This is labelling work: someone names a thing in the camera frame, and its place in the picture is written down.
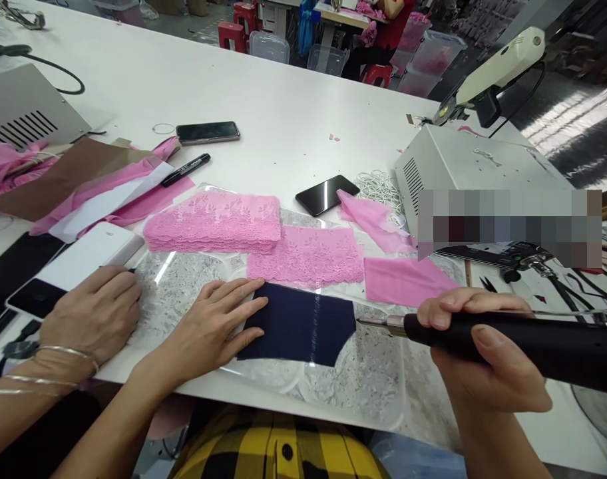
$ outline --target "clear plastic sheet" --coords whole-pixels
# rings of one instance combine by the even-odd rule
[[[219,190],[202,184],[202,190]],[[285,225],[308,228],[336,228],[340,225],[281,209]],[[355,231],[364,256],[391,257],[363,233]],[[147,253],[136,274],[142,286],[142,319],[128,340],[142,349],[153,349],[170,334],[199,290],[215,279],[230,281],[246,276],[248,255],[236,253]],[[457,283],[463,285],[463,272],[450,259],[432,256],[432,260]],[[302,285],[289,286],[305,289]],[[369,303],[365,284],[340,283],[314,292],[353,301],[355,317],[384,317],[405,314],[412,308]],[[275,359],[232,361],[222,370],[238,375],[262,389],[295,397],[306,402],[350,410],[376,421],[382,428],[397,428],[406,409],[403,340],[390,337],[384,330],[357,325],[357,331],[345,344],[334,368],[311,363]]]

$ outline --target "yellow plaid shirt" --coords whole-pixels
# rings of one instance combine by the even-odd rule
[[[369,449],[341,424],[229,405],[192,438],[173,479],[384,479]]]

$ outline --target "black smartphone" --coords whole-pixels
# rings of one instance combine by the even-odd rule
[[[352,196],[360,191],[354,183],[348,181],[344,176],[337,175],[296,194],[295,199],[312,216],[319,216],[340,203],[337,190],[343,190]]]
[[[241,137],[235,122],[179,125],[175,132],[182,145],[235,141]]]
[[[49,234],[24,233],[0,256],[0,333],[15,316],[4,302],[30,278],[38,274],[66,245]]]

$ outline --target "pen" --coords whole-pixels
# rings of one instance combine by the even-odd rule
[[[173,183],[179,181],[181,178],[185,177],[191,171],[199,168],[201,165],[205,165],[210,161],[210,155],[208,153],[204,153],[203,155],[199,155],[193,161],[186,163],[181,168],[173,171],[173,173],[169,174],[167,177],[163,179],[161,182],[161,186],[164,188],[169,187]]]

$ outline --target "bracelet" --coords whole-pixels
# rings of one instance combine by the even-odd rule
[[[61,351],[62,353],[68,353],[68,354],[72,354],[75,356],[79,356],[84,359],[88,359],[89,361],[93,362],[93,367],[95,368],[95,374],[99,373],[99,364],[97,364],[97,360],[89,354],[82,353],[81,351],[78,351],[76,349],[71,349],[71,348],[67,348],[67,347],[63,347],[63,346],[40,345],[39,348],[37,348],[37,350],[39,351],[40,349],[51,349],[53,351]]]
[[[5,375],[6,379],[12,379],[13,381],[22,381],[23,383],[33,383],[38,385],[55,385],[55,386],[68,386],[77,388],[76,383],[68,383],[67,381],[55,381],[53,379],[44,378],[32,378],[28,376],[16,376],[16,375]]]
[[[25,394],[37,394],[41,396],[62,397],[62,395],[53,393],[44,393],[43,391],[30,391],[28,389],[0,389],[0,395],[19,396]]]

